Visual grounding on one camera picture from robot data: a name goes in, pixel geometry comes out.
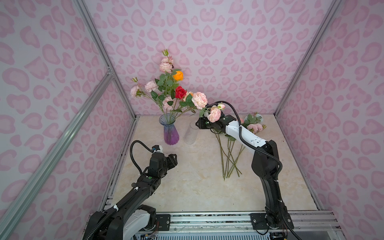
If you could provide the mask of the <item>right aluminium frame strut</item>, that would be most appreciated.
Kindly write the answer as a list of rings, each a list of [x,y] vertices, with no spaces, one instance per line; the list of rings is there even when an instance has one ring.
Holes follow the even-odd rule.
[[[277,118],[283,112],[283,108],[285,104],[288,102],[288,98],[290,97],[295,86],[299,82],[300,77],[302,76],[305,68],[311,61],[312,56],[314,55],[316,49],[318,48],[324,36],[326,35],[328,29],[331,27],[334,19],[338,15],[338,12],[341,10],[344,2],[345,1],[342,1],[342,0],[333,0],[331,2],[330,7],[328,8],[321,24],[319,25],[313,39],[311,40],[307,51],[305,52],[302,60],[300,61],[300,64],[298,65],[298,68],[295,71],[292,77],[292,80],[290,81],[286,91],[284,92],[284,95],[280,103],[278,104],[278,107],[274,113],[275,118]]]

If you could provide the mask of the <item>large red rose stem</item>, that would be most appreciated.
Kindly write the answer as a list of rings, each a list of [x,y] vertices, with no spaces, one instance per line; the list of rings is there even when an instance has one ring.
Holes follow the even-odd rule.
[[[185,106],[184,102],[186,101],[185,98],[187,96],[187,91],[182,88],[181,86],[178,86],[171,95],[171,99],[173,101],[173,112],[180,112],[181,108]]]

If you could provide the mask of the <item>pink peony flower stem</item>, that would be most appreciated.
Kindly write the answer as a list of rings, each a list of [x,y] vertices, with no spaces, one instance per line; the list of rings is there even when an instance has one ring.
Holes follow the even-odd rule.
[[[164,100],[163,100],[163,109],[166,110],[166,111],[171,111],[175,108],[175,100],[172,99],[171,96],[167,96]]]

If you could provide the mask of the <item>striped pink peony branch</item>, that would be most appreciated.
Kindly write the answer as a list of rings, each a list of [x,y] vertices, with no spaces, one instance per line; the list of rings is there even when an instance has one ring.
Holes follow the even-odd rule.
[[[191,112],[199,112],[200,117],[207,117],[209,121],[216,122],[226,108],[224,103],[208,104],[208,98],[204,93],[193,93],[193,103],[195,107]]]

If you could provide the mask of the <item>left aluminium frame strut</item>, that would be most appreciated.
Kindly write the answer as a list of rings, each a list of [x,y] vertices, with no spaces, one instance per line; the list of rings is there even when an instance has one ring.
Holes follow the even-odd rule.
[[[128,99],[128,95],[127,95],[126,91],[124,90],[123,85],[122,85],[122,83],[121,83],[121,81],[117,75],[117,72],[116,72],[116,70],[115,70],[115,68],[111,62],[111,58],[109,57],[109,55],[107,53],[107,49],[106,49],[106,47],[102,41],[102,38],[101,38],[100,34],[98,33],[98,30],[97,30],[96,25],[93,21],[91,13],[89,12],[89,9],[87,7],[86,2],[83,0],[74,0],[73,3],[75,4],[76,8],[78,9],[78,12],[81,15],[81,18],[83,19],[85,26],[91,35],[91,37],[95,43],[95,46],[96,46],[102,60],[104,61],[106,68],[108,69],[108,73],[112,76],[114,84],[118,89],[118,93],[120,94],[120,96],[123,100],[123,103],[125,104],[131,118],[135,120],[137,116],[133,110],[133,107],[132,107],[129,99]]]

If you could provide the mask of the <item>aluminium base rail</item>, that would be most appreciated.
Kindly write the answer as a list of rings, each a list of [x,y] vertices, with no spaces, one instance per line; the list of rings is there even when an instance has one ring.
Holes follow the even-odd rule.
[[[140,208],[130,217],[97,212],[85,240],[344,240],[330,211],[290,211],[277,219],[266,212],[170,212]]]

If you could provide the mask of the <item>small mixed roses spray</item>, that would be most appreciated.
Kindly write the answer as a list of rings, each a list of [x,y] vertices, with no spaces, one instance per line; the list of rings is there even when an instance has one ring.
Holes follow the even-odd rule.
[[[242,126],[253,134],[262,132],[267,126],[263,124],[263,116],[258,112],[248,114],[244,119],[241,119]]]

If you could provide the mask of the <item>pink peony branch with bud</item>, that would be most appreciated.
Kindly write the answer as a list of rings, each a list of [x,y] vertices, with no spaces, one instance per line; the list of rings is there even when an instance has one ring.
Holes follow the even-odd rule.
[[[149,81],[144,86],[139,83],[137,77],[132,78],[132,82],[136,85],[133,86],[130,90],[130,95],[132,98],[147,98],[151,99],[156,103],[156,105],[160,108],[160,111],[163,110],[163,105],[158,100],[159,94],[156,92],[158,90],[158,85],[155,81]]]

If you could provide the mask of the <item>peach rose stem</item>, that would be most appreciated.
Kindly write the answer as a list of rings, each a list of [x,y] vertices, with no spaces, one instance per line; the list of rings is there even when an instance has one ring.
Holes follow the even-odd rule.
[[[182,113],[186,113],[194,109],[195,104],[192,101],[193,93],[188,92],[186,96],[180,101],[180,110]]]

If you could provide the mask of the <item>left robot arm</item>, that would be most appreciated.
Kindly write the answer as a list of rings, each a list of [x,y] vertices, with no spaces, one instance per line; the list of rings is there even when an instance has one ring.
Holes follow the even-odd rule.
[[[90,217],[83,239],[129,240],[140,230],[157,231],[156,209],[143,202],[154,194],[168,170],[177,164],[176,154],[166,157],[161,152],[152,153],[147,171],[139,176],[132,189],[115,205]]]

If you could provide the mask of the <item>purple glass vase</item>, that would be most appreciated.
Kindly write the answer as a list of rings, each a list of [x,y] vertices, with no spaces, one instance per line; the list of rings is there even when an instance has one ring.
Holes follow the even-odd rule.
[[[168,145],[179,142],[179,133],[175,127],[176,117],[172,114],[164,114],[159,118],[159,123],[164,127],[164,141]]]

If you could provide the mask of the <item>clear glass cylinder vase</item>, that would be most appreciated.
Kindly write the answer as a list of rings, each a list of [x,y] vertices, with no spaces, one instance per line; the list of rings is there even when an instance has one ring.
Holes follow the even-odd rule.
[[[184,142],[188,145],[192,145],[197,140],[199,133],[199,127],[196,126],[196,121],[191,121],[184,136]]]

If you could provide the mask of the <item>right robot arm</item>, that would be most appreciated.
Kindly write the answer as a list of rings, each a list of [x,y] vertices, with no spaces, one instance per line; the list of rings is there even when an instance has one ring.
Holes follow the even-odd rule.
[[[201,130],[210,129],[227,134],[254,154],[251,168],[261,180],[266,199],[266,216],[262,220],[262,226],[267,229],[293,230],[294,225],[279,186],[279,174],[283,164],[279,159],[277,144],[274,141],[259,138],[240,125],[231,115],[222,116],[214,123],[201,117],[197,120],[196,126]]]

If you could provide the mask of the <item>orange rose stem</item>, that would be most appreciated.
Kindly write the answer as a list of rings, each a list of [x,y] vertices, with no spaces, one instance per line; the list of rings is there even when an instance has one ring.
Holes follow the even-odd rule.
[[[181,80],[176,80],[175,79],[175,75],[177,73],[180,73],[180,71],[177,71],[175,74],[168,74],[168,73],[165,73],[165,74],[161,74],[157,79],[155,79],[155,82],[157,83],[157,85],[159,86],[158,87],[158,90],[157,90],[157,93],[159,94],[158,96],[158,100],[160,101],[160,103],[163,105],[163,100],[167,97],[167,96],[171,96],[172,95],[172,92],[178,87],[180,86],[180,81]],[[166,111],[164,110],[162,113],[166,114],[166,113],[170,113],[171,111]]]

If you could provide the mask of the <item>small pink peony sprig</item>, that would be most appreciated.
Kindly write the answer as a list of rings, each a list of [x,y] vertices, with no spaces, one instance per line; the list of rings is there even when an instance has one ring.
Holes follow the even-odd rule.
[[[174,60],[167,49],[162,51],[163,58],[160,63],[160,71],[163,73],[171,74],[174,69]]]

